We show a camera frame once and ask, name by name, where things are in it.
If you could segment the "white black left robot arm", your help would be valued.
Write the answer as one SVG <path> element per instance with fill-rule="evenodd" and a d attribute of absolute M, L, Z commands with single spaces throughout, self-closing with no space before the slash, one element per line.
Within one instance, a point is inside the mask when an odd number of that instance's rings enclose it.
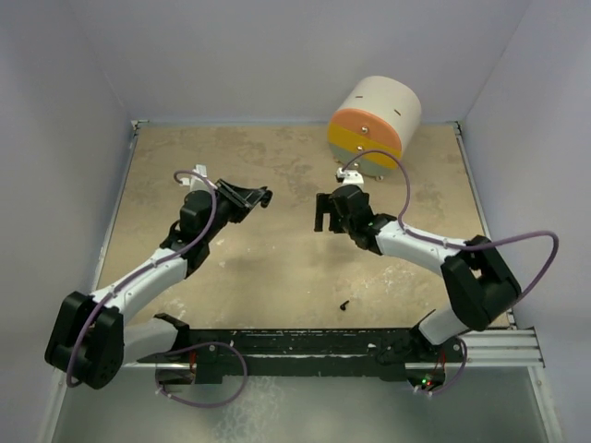
<path fill-rule="evenodd" d="M 60 305 L 44 360 L 66 384 L 106 386 L 124 363 L 127 322 L 165 290 L 190 277 L 210 253 L 211 240 L 229 223 L 271 203 L 266 187 L 244 188 L 220 179 L 186 194 L 177 220 L 152 255 L 118 281 L 90 294 L 73 292 Z"/>

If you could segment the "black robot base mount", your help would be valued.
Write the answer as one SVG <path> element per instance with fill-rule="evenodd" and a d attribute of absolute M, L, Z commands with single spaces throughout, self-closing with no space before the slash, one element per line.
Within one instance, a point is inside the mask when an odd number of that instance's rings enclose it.
<path fill-rule="evenodd" d="M 160 318 L 178 336 L 171 350 L 143 357 L 141 363 L 190 371 L 197 384 L 242 375 L 373 377 L 433 388 L 445 381 L 445 365 L 466 360 L 460 339 L 431 345 L 416 328 L 192 329 L 169 315 Z"/>

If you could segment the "black earbud charging case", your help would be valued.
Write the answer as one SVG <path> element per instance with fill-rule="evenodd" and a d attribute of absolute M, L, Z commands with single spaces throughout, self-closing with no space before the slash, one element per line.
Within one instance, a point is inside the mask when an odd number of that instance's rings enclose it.
<path fill-rule="evenodd" d="M 269 189 L 267 189 L 259 201 L 260 206 L 266 209 L 270 205 L 272 197 L 273 193 Z"/>

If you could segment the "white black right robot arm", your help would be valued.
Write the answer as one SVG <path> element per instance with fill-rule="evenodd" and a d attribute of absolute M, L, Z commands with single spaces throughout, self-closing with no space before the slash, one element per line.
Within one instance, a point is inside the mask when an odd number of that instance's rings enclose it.
<path fill-rule="evenodd" d="M 449 304 L 421 319 L 414 326 L 412 354 L 431 361 L 443 343 L 463 332 L 486 329 L 517 301 L 521 287 L 496 247 L 477 235 L 452 247 L 441 237 L 434 244 L 404 230 L 398 220 L 375 213 L 369 194 L 359 186 L 345 185 L 332 193 L 316 195 L 314 230 L 347 234 L 357 247 L 378 256 L 396 257 L 442 277 Z"/>

